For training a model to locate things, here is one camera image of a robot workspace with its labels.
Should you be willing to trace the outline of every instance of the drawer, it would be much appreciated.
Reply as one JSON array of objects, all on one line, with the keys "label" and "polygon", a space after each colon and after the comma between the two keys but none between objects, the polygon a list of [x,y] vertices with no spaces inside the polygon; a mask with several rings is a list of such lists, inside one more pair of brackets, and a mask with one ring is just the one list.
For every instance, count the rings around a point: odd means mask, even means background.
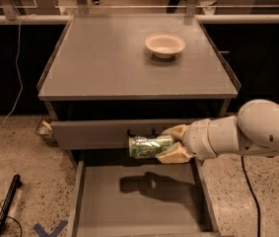
[{"label": "drawer", "polygon": [[161,134],[166,128],[195,119],[128,119],[53,121],[52,132],[62,150],[127,148],[129,135]]}]

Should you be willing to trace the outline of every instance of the white bowl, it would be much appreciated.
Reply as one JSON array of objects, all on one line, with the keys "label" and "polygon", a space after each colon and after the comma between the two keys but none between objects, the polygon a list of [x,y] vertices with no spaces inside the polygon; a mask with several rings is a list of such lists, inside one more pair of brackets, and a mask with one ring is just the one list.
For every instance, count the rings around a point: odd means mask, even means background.
[{"label": "white bowl", "polygon": [[181,37],[163,33],[148,36],[145,44],[159,58],[172,58],[185,49]]}]

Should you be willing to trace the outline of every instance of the blue tape marking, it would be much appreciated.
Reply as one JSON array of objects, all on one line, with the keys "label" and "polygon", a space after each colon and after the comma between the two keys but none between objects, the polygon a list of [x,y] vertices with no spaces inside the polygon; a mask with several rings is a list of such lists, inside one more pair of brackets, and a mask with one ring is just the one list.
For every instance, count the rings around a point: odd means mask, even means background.
[{"label": "blue tape marking", "polygon": [[66,220],[61,220],[60,224],[54,229],[54,231],[49,235],[47,232],[42,228],[40,224],[36,224],[33,228],[33,230],[36,232],[36,234],[39,237],[57,237],[59,233],[66,227],[68,224],[68,221]]}]

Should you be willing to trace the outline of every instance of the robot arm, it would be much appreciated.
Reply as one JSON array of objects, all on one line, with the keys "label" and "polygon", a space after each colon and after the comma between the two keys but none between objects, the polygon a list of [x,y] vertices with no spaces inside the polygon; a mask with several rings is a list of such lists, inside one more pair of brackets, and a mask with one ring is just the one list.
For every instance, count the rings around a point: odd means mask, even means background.
[{"label": "robot arm", "polygon": [[279,105],[254,100],[238,116],[202,119],[164,131],[178,142],[156,157],[163,163],[216,158],[220,154],[279,155]]}]

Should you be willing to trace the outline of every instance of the green can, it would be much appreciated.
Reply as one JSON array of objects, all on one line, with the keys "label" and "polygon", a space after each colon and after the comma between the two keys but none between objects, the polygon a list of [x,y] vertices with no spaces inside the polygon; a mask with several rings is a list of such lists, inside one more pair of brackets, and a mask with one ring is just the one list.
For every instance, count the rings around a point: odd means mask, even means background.
[{"label": "green can", "polygon": [[145,136],[129,137],[129,153],[136,159],[155,158],[156,154],[166,151],[174,144],[170,135],[159,135],[154,138]]}]

